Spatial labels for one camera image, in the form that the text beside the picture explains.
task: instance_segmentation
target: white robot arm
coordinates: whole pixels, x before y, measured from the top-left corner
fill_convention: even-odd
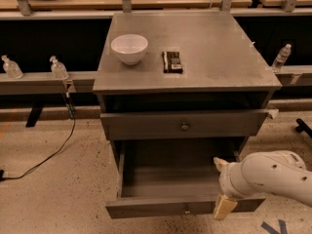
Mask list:
[[[312,173],[306,171],[303,160],[296,153],[257,152],[240,163],[227,163],[219,158],[214,158],[214,163],[220,171],[219,182],[224,194],[214,210],[216,219],[224,219],[235,208],[237,199],[258,192],[295,199],[312,207]],[[224,200],[232,204],[232,209],[226,210],[227,214],[220,203]]]

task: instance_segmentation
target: cabinet top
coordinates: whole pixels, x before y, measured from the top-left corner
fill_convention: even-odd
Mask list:
[[[127,66],[110,50],[119,35],[148,40],[144,58]],[[164,73],[162,52],[179,52],[183,73]],[[99,63],[97,94],[274,91],[280,82],[227,12],[116,14]]]

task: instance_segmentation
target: soap dispenser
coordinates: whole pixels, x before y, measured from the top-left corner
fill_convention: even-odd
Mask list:
[[[52,62],[51,70],[56,79],[66,80],[68,73],[63,63],[59,62],[55,56],[51,56],[50,61]]]
[[[3,68],[10,78],[19,79],[22,76],[19,65],[10,60],[7,56],[2,56],[1,59],[4,61]]]

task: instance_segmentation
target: open drawer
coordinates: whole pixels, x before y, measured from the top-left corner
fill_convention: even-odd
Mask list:
[[[211,214],[220,192],[214,157],[235,161],[237,137],[121,141],[117,200],[112,218]],[[234,212],[254,211],[264,198],[240,201]]]
[[[267,110],[105,113],[101,122],[106,138],[151,139],[255,136]]]

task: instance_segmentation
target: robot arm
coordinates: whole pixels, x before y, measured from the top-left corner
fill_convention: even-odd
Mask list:
[[[293,152],[253,153],[240,163],[214,158],[214,163],[220,171],[219,182],[224,193],[214,210],[216,219],[224,219],[234,210],[237,199],[258,192],[295,199],[312,207],[312,173],[306,171],[303,160]],[[228,204],[232,209],[225,207],[228,211],[225,214],[222,207]]]

